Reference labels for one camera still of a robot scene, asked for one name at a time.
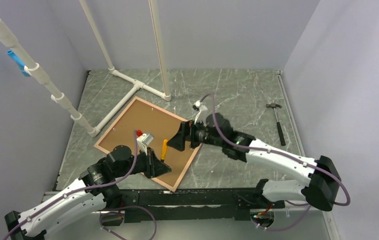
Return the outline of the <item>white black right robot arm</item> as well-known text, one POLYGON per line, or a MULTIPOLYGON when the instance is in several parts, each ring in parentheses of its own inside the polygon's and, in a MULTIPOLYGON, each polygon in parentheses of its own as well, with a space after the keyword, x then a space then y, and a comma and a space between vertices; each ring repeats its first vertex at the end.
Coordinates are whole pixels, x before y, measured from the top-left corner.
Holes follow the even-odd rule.
POLYGON ((316 209, 330 212, 337 204, 342 181, 329 157, 322 155, 315 159, 283 151, 233 129, 229 120, 219 113, 210 114, 202 123, 181 122, 167 146, 182 152, 186 144, 192 149, 200 144, 217 146, 230 159, 265 165, 291 177, 284 181, 259 180, 253 202, 260 208, 282 201, 305 201, 316 209))

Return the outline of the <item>pink wooden picture frame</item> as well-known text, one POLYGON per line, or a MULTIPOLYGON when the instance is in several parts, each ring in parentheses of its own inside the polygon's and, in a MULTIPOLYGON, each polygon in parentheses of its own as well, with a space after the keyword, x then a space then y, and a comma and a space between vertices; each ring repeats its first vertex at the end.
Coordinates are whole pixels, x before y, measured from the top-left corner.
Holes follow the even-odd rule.
MULTIPOLYGON (((153 140, 148 146, 159 158, 162 155, 164 140, 171 139, 177 133, 180 123, 185 121, 186 119, 179 115, 142 98, 134 97, 101 135, 94 147, 108 154, 114 147, 125 145, 134 153, 134 131, 137 131, 137 136, 152 134, 153 140)), ((175 192, 200 149, 200 146, 194 149, 190 148, 189 142, 185 143, 184 151, 167 147, 164 163, 171 167, 171 172, 153 178, 152 181, 175 192)))

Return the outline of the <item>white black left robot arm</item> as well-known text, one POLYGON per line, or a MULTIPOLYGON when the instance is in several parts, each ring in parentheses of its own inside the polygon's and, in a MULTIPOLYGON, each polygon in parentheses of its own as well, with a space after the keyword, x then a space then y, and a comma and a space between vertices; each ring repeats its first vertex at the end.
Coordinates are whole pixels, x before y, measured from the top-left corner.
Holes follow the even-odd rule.
POLYGON ((27 211, 9 212, 4 217, 8 229, 4 239, 42 240, 49 230, 64 227, 71 217, 123 208, 126 200, 119 182, 130 175, 144 174, 152 179, 171 171, 150 147, 134 155, 128 146, 118 145, 49 200, 27 211))

